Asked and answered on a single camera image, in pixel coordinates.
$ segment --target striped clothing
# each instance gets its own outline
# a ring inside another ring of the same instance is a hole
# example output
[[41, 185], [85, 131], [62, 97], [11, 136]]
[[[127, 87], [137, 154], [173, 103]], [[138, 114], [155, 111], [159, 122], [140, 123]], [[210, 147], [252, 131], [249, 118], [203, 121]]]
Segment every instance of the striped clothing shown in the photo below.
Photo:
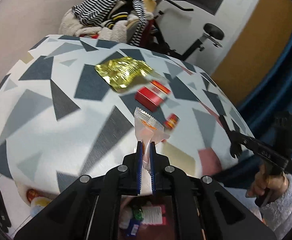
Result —
[[[73, 13], [83, 25], [100, 26], [118, 1], [120, 0], [85, 0], [80, 5], [73, 6]], [[129, 44], [139, 46], [142, 32], [146, 26], [145, 4], [143, 0], [132, 1], [140, 22]]]
[[116, 6], [110, 11], [107, 19], [101, 23], [101, 26], [112, 30], [117, 22], [127, 21], [128, 15], [133, 10], [132, 0], [121, 0], [117, 2]]

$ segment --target bike seat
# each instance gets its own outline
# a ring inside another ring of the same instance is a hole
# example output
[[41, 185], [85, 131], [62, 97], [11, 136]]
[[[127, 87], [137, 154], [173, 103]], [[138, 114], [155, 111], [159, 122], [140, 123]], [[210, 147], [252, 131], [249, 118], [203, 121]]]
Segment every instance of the bike seat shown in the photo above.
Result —
[[204, 31], [208, 33], [212, 38], [221, 41], [224, 39], [224, 32], [218, 28], [216, 25], [211, 23], [206, 23], [204, 25]]

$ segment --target striped shirt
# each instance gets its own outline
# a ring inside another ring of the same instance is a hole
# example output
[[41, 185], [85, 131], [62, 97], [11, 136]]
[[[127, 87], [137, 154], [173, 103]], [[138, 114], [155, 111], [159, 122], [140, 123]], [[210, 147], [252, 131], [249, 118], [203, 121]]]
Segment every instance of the striped shirt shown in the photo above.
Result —
[[[83, 25], [100, 26], [118, 1], [120, 0], [85, 0], [80, 5], [73, 6], [73, 13]], [[144, 1], [133, 0], [133, 7], [140, 22], [129, 44], [139, 46], [142, 33], [146, 27]]]

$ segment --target red box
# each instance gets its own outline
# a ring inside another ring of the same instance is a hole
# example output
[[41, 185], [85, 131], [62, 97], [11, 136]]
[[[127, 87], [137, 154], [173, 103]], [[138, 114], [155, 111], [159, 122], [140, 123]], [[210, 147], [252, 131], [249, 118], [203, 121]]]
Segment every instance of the red box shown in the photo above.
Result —
[[155, 112], [169, 93], [170, 90], [168, 88], [153, 80], [149, 85], [137, 91], [135, 99], [150, 111]]
[[178, 124], [179, 122], [179, 118], [176, 114], [171, 114], [166, 122], [164, 123], [164, 126], [169, 129], [169, 130], [172, 130], [176, 127], [176, 125]]

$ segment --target metal screw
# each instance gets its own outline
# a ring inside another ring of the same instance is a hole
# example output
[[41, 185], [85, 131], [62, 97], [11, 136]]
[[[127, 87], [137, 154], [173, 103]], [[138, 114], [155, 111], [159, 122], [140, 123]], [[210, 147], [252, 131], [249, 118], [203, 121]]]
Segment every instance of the metal screw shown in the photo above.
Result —
[[205, 176], [203, 177], [203, 182], [206, 183], [206, 184], [209, 184], [213, 181], [213, 179], [209, 176]]
[[80, 177], [79, 181], [82, 182], [82, 183], [86, 183], [86, 182], [89, 181], [89, 176], [83, 175], [83, 176]]
[[175, 170], [175, 168], [173, 166], [165, 167], [165, 171], [167, 171], [167, 172], [173, 172], [174, 170]]
[[120, 166], [118, 166], [117, 169], [121, 172], [124, 172], [124, 171], [127, 171], [128, 167], [126, 165], [120, 165]]

